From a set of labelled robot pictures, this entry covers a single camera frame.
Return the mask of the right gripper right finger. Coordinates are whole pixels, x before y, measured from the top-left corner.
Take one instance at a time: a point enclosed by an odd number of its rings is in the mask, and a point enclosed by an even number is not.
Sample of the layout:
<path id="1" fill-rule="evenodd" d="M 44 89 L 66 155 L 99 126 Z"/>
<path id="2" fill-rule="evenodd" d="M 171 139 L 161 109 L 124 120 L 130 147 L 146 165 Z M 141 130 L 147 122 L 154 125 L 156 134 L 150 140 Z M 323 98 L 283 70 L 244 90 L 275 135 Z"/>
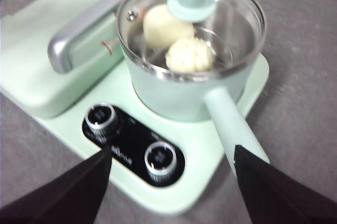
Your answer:
<path id="1" fill-rule="evenodd" d="M 252 223 L 336 223 L 336 202 L 236 145 L 237 182 Z"/>

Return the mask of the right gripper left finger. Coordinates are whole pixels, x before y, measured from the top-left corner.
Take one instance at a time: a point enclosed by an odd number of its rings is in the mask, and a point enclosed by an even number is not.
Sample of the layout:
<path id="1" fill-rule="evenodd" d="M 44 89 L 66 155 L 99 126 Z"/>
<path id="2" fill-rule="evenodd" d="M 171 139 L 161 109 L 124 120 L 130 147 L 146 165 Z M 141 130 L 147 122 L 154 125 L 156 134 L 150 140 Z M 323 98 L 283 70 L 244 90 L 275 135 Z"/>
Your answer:
<path id="1" fill-rule="evenodd" d="M 112 166 L 108 147 L 1 208 L 1 223 L 94 223 Z"/>

